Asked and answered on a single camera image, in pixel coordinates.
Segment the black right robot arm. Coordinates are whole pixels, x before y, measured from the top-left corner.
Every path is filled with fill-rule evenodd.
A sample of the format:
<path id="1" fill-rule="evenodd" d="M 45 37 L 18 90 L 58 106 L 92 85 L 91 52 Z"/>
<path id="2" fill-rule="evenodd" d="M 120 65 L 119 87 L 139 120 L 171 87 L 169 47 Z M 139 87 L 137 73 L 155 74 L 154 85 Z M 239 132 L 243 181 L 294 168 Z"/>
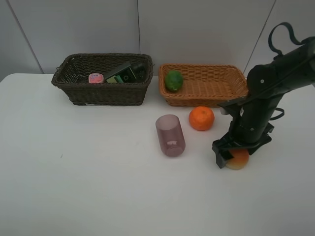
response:
<path id="1" fill-rule="evenodd" d="M 219 104 L 232 116 L 228 132 L 212 144 L 219 168 L 233 158 L 231 150 L 245 149 L 255 153 L 271 142 L 274 127 L 270 121 L 284 116 L 273 116 L 279 110 L 282 97 L 295 89 L 315 82 L 315 39 L 307 38 L 302 45 L 270 64 L 256 65 L 247 77 L 248 94 Z"/>

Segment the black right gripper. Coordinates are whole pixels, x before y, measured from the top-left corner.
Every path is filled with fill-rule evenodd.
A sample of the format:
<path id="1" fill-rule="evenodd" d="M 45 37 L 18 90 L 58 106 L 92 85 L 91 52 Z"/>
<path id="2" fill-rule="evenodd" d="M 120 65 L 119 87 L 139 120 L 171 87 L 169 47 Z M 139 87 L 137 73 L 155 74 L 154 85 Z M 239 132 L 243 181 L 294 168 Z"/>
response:
<path id="1" fill-rule="evenodd" d="M 272 138 L 269 133 L 272 133 L 274 126 L 270 123 L 267 124 L 261 137 L 256 143 L 242 143 L 231 138 L 229 132 L 227 132 L 221 139 L 215 140 L 212 144 L 212 150 L 216 155 L 216 164 L 222 169 L 227 163 L 233 159 L 233 155 L 230 153 L 230 149 L 246 149 L 249 155 L 254 154 L 260 147 L 271 142 Z"/>

